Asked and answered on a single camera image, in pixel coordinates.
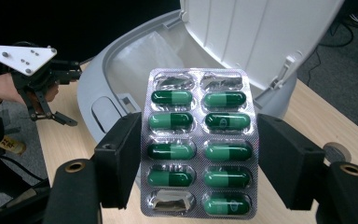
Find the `wooden tabletop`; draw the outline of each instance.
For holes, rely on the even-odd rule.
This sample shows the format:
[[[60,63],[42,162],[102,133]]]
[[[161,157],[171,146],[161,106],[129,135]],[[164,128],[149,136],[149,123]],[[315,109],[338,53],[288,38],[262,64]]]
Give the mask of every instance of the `wooden tabletop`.
[[[60,93],[50,107],[53,112],[60,111],[77,120],[77,126],[62,126],[52,120],[37,122],[50,182],[60,165],[74,159],[89,159],[97,146],[80,115],[76,88],[77,83],[60,86]],[[351,162],[358,164],[358,127],[300,81],[284,120],[319,147],[328,142],[340,143],[351,153]],[[243,223],[243,220],[146,217],[141,212],[140,197],[140,190],[134,185],[127,209],[103,209],[103,223]],[[316,223],[316,202],[311,211],[286,209],[260,169],[257,199],[257,214],[247,223]]]

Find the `green capsule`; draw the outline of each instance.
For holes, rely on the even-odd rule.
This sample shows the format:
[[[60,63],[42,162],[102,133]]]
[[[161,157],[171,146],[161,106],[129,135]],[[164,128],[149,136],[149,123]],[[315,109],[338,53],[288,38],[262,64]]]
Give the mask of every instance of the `green capsule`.
[[[211,196],[203,204],[205,212],[210,216],[243,216],[250,210],[250,204],[239,196]]]
[[[189,113],[163,113],[150,116],[149,125],[152,129],[189,129],[193,116]]]
[[[154,160],[190,160],[195,151],[190,145],[172,143],[151,144],[147,154]]]
[[[209,107],[233,107],[246,102],[246,95],[241,91],[221,91],[205,94],[204,103]]]
[[[193,100],[190,91],[153,91],[152,102],[157,105],[189,105]]]
[[[210,144],[205,157],[210,161],[246,161],[252,157],[252,149],[246,144]]]
[[[243,130],[251,124],[251,119],[247,114],[210,113],[205,124],[211,130]]]
[[[147,183],[154,187],[188,187],[192,182],[193,176],[186,172],[152,170],[147,177]]]
[[[209,171],[204,183],[211,188],[245,188],[250,176],[243,171]]]

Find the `dark green capsule half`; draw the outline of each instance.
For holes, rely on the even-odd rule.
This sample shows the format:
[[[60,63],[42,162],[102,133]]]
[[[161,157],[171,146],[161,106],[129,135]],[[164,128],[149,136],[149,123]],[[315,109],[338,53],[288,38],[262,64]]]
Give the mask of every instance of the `dark green capsule half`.
[[[204,103],[210,107],[233,107],[246,102],[246,95],[241,91],[221,91],[205,94]]]
[[[158,105],[190,105],[190,91],[153,91],[152,102]]]
[[[209,171],[204,183],[211,188],[245,188],[250,176],[243,171]]]
[[[210,161],[246,161],[252,157],[252,148],[246,144],[210,144],[205,157]]]
[[[188,187],[192,182],[193,176],[186,172],[152,170],[147,177],[147,183],[154,187]]]
[[[205,124],[210,130],[243,130],[249,127],[251,119],[240,113],[210,113]]]
[[[151,144],[147,148],[147,154],[154,160],[190,160],[195,150],[190,145],[160,143]]]
[[[149,125],[152,129],[189,129],[193,116],[189,113],[163,113],[150,116]]]
[[[241,196],[212,196],[203,204],[210,216],[243,216],[250,210],[250,204]]]

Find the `person's arm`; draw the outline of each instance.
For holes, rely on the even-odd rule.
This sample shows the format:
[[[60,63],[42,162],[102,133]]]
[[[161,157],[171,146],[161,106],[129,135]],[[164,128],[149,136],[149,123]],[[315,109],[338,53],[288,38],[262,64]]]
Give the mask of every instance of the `person's arm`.
[[[54,100],[54,97],[57,93],[58,93],[58,85],[51,86],[45,95],[46,100],[48,102],[51,102],[52,100]],[[38,108],[36,96],[29,95],[29,97],[32,99],[37,111],[39,108]],[[5,73],[3,75],[0,75],[0,102],[3,100],[17,102],[25,105],[21,96],[17,93],[17,90],[14,86],[13,79],[10,73]]]

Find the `blister pack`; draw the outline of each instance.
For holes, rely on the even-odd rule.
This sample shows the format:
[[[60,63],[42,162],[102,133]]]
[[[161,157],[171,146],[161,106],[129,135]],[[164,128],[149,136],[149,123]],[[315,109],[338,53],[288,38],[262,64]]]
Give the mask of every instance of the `blister pack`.
[[[258,131],[244,71],[154,69],[142,125],[146,216],[255,216]]]

